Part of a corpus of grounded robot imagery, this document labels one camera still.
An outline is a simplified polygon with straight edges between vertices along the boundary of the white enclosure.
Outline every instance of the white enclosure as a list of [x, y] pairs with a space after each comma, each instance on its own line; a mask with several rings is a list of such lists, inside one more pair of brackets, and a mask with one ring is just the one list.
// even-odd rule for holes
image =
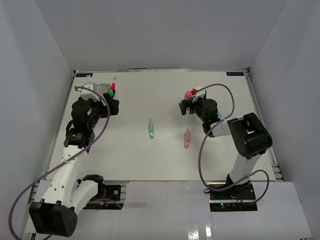
[[[176, 180], [172, 185], [169, 182], [155, 183], [163, 187], [162, 193], [166, 197], [171, 196], [176, 188], [185, 189], [182, 181], [197, 181], [186, 183], [190, 187], [187, 189], [190, 198], [185, 205], [173, 201], [166, 211], [159, 208], [165, 209], [169, 200], [152, 200], [161, 197], [161, 192], [149, 198], [147, 194], [153, 193], [152, 190], [143, 195], [139, 189], [142, 185], [146, 189], [153, 188], [151, 182], [130, 182], [132, 194], [126, 204], [153, 202], [142, 209], [128, 207], [125, 209], [128, 215], [120, 211], [96, 212], [98, 217], [110, 217], [105, 220], [108, 229], [96, 231], [96, 236], [109, 233], [110, 239], [128, 239], [129, 233], [135, 233], [140, 239], [161, 238], [162, 227], [171, 233], [164, 236], [168, 239], [174, 236], [190, 240], [210, 240], [210, 236], [214, 240], [267, 236], [268, 239], [299, 240], [312, 235], [314, 240], [320, 240], [319, 1], [0, 0], [0, 24], [0, 239], [12, 239], [8, 228], [12, 201], [31, 181], [61, 159], [64, 124], [70, 119], [70, 106], [77, 98], [73, 90], [69, 93], [72, 71], [179, 68], [208, 72], [109, 72], [94, 73], [92, 77], [96, 83], [117, 83], [120, 114], [111, 117], [104, 141], [98, 141], [91, 149], [97, 155], [88, 159], [81, 174], [94, 171], [109, 180]], [[283, 175], [290, 182], [273, 181], [269, 192], [259, 202], [256, 214], [209, 214], [207, 199], [201, 193], [203, 188], [200, 190], [201, 187], [197, 186], [197, 153], [204, 134], [201, 121], [195, 116], [179, 115], [178, 102], [188, 89], [180, 87], [182, 78], [177, 75], [186, 79], [184, 85], [188, 88], [214, 82], [227, 84], [235, 94], [235, 109], [239, 111], [235, 117], [238, 117], [237, 114], [255, 112], [255, 96], [252, 89], [249, 91], [247, 81], [241, 77], [239, 81], [235, 79], [238, 77], [228, 80], [219, 75], [222, 72], [209, 71], [246, 72], [245, 68], [250, 68], [257, 103], [273, 138], [281, 173], [273, 174], [269, 153], [256, 168], [268, 171], [272, 180]], [[152, 80], [138, 74], [149, 74]], [[77, 81], [82, 83], [84, 79], [75, 78], [73, 85]], [[137, 91], [141, 86], [144, 88], [142, 95], [130, 91]], [[165, 105], [157, 106], [153, 94], [160, 102], [159, 93], [167, 90], [167, 86], [172, 88], [164, 96]], [[150, 88], [155, 88], [154, 93], [146, 90]], [[224, 89], [210, 88], [208, 94], [214, 95], [212, 98], [217, 100], [218, 107], [221, 106], [222, 116], [227, 115], [231, 107], [228, 93]], [[142, 99], [148, 101], [142, 104], [145, 111], [138, 108], [141, 103], [137, 102]], [[164, 109], [169, 109], [170, 114], [161, 114]], [[149, 118], [154, 120], [156, 137], [153, 140], [147, 133]], [[134, 123], [132, 127], [128, 124], [130, 121]], [[96, 133], [103, 122], [103, 119], [99, 122]], [[183, 133], [191, 125], [192, 142], [189, 149], [184, 149]], [[123, 133], [119, 131], [121, 128], [125, 128]], [[142, 144], [130, 144], [124, 132], [135, 135]], [[121, 144], [116, 145], [111, 139], [121, 141]], [[204, 147], [203, 171], [207, 180], [223, 181], [233, 166], [235, 149], [232, 146], [226, 151], [232, 145], [227, 137], [215, 141], [210, 139]], [[224, 156], [216, 148], [210, 148], [212, 144], [224, 149]], [[148, 172], [134, 169], [136, 166], [128, 159], [131, 154], [137, 154], [135, 150], [140, 146], [147, 150], [142, 153], [139, 164], [146, 162], [147, 155], [153, 157], [145, 166]], [[105, 163], [103, 159], [93, 159], [97, 158], [99, 151], [103, 151], [100, 156], [105, 155]], [[171, 161], [173, 154], [178, 156], [178, 161]], [[116, 165], [117, 157], [121, 168]], [[184, 171], [174, 171], [182, 164]], [[146, 174], [139, 178], [130, 170]], [[259, 193], [266, 184], [265, 180], [259, 175], [254, 180], [263, 181], [254, 183]], [[20, 236], [28, 215], [29, 196], [30, 191], [19, 201], [13, 214], [13, 226]], [[174, 196], [179, 201], [187, 194], [179, 192]], [[170, 215], [170, 211], [176, 211], [176, 214]], [[146, 221], [146, 216], [151, 216], [153, 221]], [[170, 224], [167, 222], [169, 216], [174, 216], [174, 220], [181, 224]], [[86, 217], [92, 216], [84, 212], [81, 218]], [[97, 219], [86, 223], [88, 229], [96, 230], [101, 223]], [[248, 225], [254, 225], [250, 234], [245, 231]], [[84, 225], [79, 226], [81, 229], [75, 238], [89, 234], [89, 230], [82, 228]], [[194, 231], [195, 226], [199, 227], [198, 232]], [[109, 228], [124, 230], [111, 231]], [[30, 225], [25, 229], [32, 232]]]

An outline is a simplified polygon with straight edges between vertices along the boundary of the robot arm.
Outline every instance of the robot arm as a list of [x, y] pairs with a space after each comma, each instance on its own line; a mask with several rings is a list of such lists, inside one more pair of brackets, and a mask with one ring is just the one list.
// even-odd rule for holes
[[[110, 115], [118, 114], [119, 101], [113, 99], [113, 86], [87, 82], [84, 87], [104, 96], [110, 108]], [[66, 128], [61, 162], [77, 154], [95, 139], [94, 128], [99, 119], [106, 118], [107, 115], [106, 106], [98, 96], [90, 91], [81, 90], [80, 98], [72, 105], [72, 120]], [[78, 214], [87, 202], [105, 195], [104, 179], [99, 175], [85, 176], [73, 191], [79, 169], [89, 151], [90, 149], [87, 149], [60, 167], [41, 201], [31, 203], [29, 214], [37, 233], [70, 237], [77, 226]]]
[[[191, 91], [187, 91], [179, 106], [182, 115], [186, 114], [187, 108], [189, 108], [190, 114], [196, 114], [202, 120], [203, 131], [207, 134], [212, 125], [221, 119], [218, 115], [217, 102], [213, 99], [207, 99], [207, 92], [200, 90], [202, 88], [202, 85], [199, 85]], [[227, 135], [232, 136], [238, 154], [233, 169], [227, 175], [224, 187], [251, 174], [261, 155], [266, 153], [273, 143], [270, 134], [253, 112], [240, 118], [220, 122], [209, 134], [209, 137]], [[230, 191], [244, 187], [249, 181], [250, 178], [247, 178], [239, 182]]]

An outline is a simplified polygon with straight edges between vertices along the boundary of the blue label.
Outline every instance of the blue label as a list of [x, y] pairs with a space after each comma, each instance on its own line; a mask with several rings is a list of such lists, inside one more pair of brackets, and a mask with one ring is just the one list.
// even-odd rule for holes
[[221, 116], [221, 114], [220, 114], [220, 112], [218, 111], [218, 118], [220, 118], [220, 119], [222, 119], [222, 116]]

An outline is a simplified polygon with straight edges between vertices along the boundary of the white table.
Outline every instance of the white table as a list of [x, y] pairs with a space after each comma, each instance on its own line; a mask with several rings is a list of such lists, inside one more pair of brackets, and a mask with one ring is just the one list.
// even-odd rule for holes
[[[115, 98], [120, 101], [119, 114], [111, 116], [101, 139], [94, 144], [84, 161], [79, 178], [87, 174], [102, 175], [111, 181], [199, 181], [198, 154], [205, 136], [201, 120], [194, 115], [182, 116], [178, 103], [185, 91], [197, 85], [227, 85], [235, 100], [233, 117], [255, 112], [244, 76], [227, 76], [226, 72], [151, 71], [94, 72], [92, 77], [76, 77], [67, 101], [62, 124], [55, 143], [50, 169], [62, 156], [65, 129], [71, 118], [71, 106], [80, 96], [75, 85], [85, 82], [116, 83]], [[218, 103], [222, 117], [232, 109], [229, 93], [221, 86], [207, 89], [207, 98]], [[154, 139], [149, 138], [148, 122], [154, 124]], [[97, 136], [105, 119], [100, 119]], [[184, 148], [184, 133], [190, 130], [190, 145]], [[202, 173], [207, 181], [224, 181], [233, 168], [237, 150], [231, 136], [208, 138], [202, 153]], [[275, 180], [268, 153], [261, 156], [255, 168], [267, 171]], [[265, 181], [264, 174], [251, 178]]]
[[[50, 181], [42, 180], [39, 201]], [[256, 196], [265, 182], [254, 182]], [[130, 182], [122, 210], [82, 210], [70, 240], [299, 240], [311, 238], [292, 182], [271, 182], [258, 211], [210, 212], [200, 182]], [[28, 218], [26, 233], [34, 233]], [[42, 240], [46, 235], [37, 234]], [[52, 240], [65, 240], [52, 236]]]

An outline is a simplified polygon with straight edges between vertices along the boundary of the purple cable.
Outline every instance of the purple cable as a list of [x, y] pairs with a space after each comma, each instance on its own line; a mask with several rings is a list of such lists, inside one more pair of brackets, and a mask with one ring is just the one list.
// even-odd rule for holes
[[[105, 121], [105, 124], [100, 132], [100, 134], [85, 148], [83, 148], [82, 150], [80, 150], [78, 153], [76, 153], [75, 155], [71, 156], [70, 158], [68, 158], [65, 162], [60, 163], [59, 165], [57, 165], [56, 167], [52, 168], [50, 171], [46, 172], [45, 174], [43, 174], [42, 176], [40, 176], [39, 178], [37, 178], [36, 180], [34, 180], [32, 183], [30, 183], [25, 189], [22, 190], [22, 192], [16, 197], [16, 199], [13, 201], [13, 204], [11, 206], [10, 212], [9, 212], [9, 219], [8, 219], [8, 224], [9, 224], [9, 230], [12, 234], [12, 236], [16, 239], [16, 240], [22, 240], [15, 232], [13, 224], [12, 224], [12, 217], [13, 217], [13, 213], [15, 210], [15, 207], [19, 201], [19, 199], [22, 197], [23, 194], [25, 194], [25, 192], [30, 189], [32, 186], [34, 186], [37, 182], [39, 182], [40, 180], [44, 179], [46, 176], [48, 176], [49, 174], [53, 173], [55, 170], [61, 168], [63, 165], [66, 164], [66, 162], [69, 162], [71, 160], [73, 160], [74, 158], [78, 157], [80, 154], [82, 154], [84, 151], [87, 151], [104, 133], [104, 131], [107, 128], [107, 125], [109, 123], [109, 119], [110, 119], [110, 108], [109, 108], [109, 104], [106, 101], [106, 99], [100, 95], [99, 93], [97, 93], [94, 90], [91, 90], [87, 87], [83, 87], [83, 86], [75, 86], [74, 87], [75, 90], [77, 89], [84, 89], [87, 90], [95, 95], [97, 95], [101, 101], [103, 101], [105, 103], [106, 109], [107, 109], [107, 118]], [[48, 238], [50, 238], [51, 235], [47, 236], [46, 238], [44, 238], [43, 240], [47, 240]]]
[[110, 198], [101, 198], [101, 199], [96, 199], [96, 200], [88, 201], [87, 204], [95, 204], [95, 203], [97, 203], [97, 202], [104, 202], [104, 201], [113, 202], [119, 209], [122, 209], [122, 207], [121, 207], [115, 200], [112, 200], [112, 199], [110, 199]]
[[[231, 117], [231, 115], [232, 115], [232, 114], [234, 113], [234, 111], [235, 111], [235, 99], [234, 99], [234, 96], [233, 96], [232, 92], [230, 91], [230, 89], [229, 89], [226, 85], [221, 84], [221, 83], [214, 83], [214, 84], [211, 84], [211, 85], [208, 85], [208, 86], [205, 86], [205, 87], [201, 88], [200, 90], [198, 90], [198, 92], [199, 92], [199, 91], [202, 91], [202, 90], [205, 90], [205, 89], [207, 89], [207, 88], [213, 87], [213, 86], [222, 86], [222, 87], [225, 87], [225, 88], [228, 90], [228, 92], [230, 93], [231, 100], [232, 100], [232, 111], [231, 111], [231, 113], [230, 113], [228, 116], [225, 117], [226, 119], [228, 119], [229, 117]], [[227, 186], [227, 187], [219, 188], [219, 189], [210, 187], [210, 186], [205, 182], [204, 177], [203, 177], [203, 175], [202, 175], [202, 171], [201, 171], [201, 155], [202, 155], [202, 151], [203, 151], [203, 149], [204, 149], [205, 142], [206, 142], [209, 134], [213, 131], [213, 129], [214, 129], [216, 126], [218, 126], [220, 123], [222, 123], [224, 120], [225, 120], [225, 119], [221, 119], [220, 121], [218, 121], [218, 122], [206, 133], [206, 135], [205, 135], [205, 137], [204, 137], [204, 139], [203, 139], [203, 141], [202, 141], [202, 144], [201, 144], [201, 147], [200, 147], [200, 150], [199, 150], [199, 157], [198, 157], [198, 170], [199, 170], [200, 179], [201, 179], [203, 185], [205, 185], [210, 191], [213, 191], [213, 192], [223, 192], [223, 191], [225, 191], [225, 190], [228, 190], [228, 189], [232, 188], [233, 186], [237, 185], [238, 183], [242, 182], [243, 180], [249, 178], [250, 176], [253, 176], [253, 175], [255, 175], [255, 174], [258, 173], [258, 172], [263, 172], [263, 173], [266, 175], [266, 179], [267, 179], [266, 187], [265, 187], [265, 190], [264, 190], [263, 194], [262, 194], [258, 199], [256, 199], [256, 200], [254, 200], [254, 201], [252, 201], [252, 202], [249, 203], [249, 204], [255, 204], [256, 202], [258, 202], [260, 199], [262, 199], [262, 198], [265, 196], [265, 194], [267, 193], [267, 190], [268, 190], [268, 188], [269, 188], [270, 179], [269, 179], [268, 173], [267, 173], [265, 170], [262, 170], [262, 169], [256, 170], [256, 171], [254, 171], [253, 173], [251, 173], [251, 174], [249, 174], [249, 175], [247, 175], [247, 176], [244, 176], [243, 178], [239, 179], [239, 180], [236, 181], [235, 183], [233, 183], [233, 184], [231, 184], [231, 185], [229, 185], [229, 186]]]

